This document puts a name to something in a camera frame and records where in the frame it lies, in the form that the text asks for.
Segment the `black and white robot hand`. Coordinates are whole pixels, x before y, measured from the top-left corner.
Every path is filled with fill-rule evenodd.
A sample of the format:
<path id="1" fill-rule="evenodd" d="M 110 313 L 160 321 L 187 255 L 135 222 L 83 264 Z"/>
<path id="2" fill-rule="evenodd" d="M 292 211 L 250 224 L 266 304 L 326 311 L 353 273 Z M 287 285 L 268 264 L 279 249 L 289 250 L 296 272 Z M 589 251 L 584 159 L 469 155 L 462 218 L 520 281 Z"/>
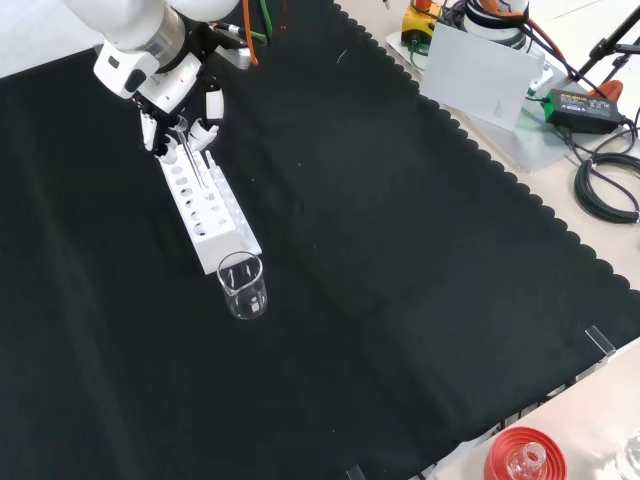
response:
<path id="1" fill-rule="evenodd" d="M 172 70 L 161 73 L 160 63 L 143 51 L 125 53 L 111 43 L 102 45 L 94 74 L 114 94 L 131 99 L 140 111 L 142 143 L 145 150 L 165 164 L 176 162 L 179 141 L 183 150 L 199 152 L 215 139 L 224 117 L 224 95 L 215 80 L 205 89 L 205 117 L 192 123 L 181 115 L 204 78 L 202 62 L 187 54 Z"/>

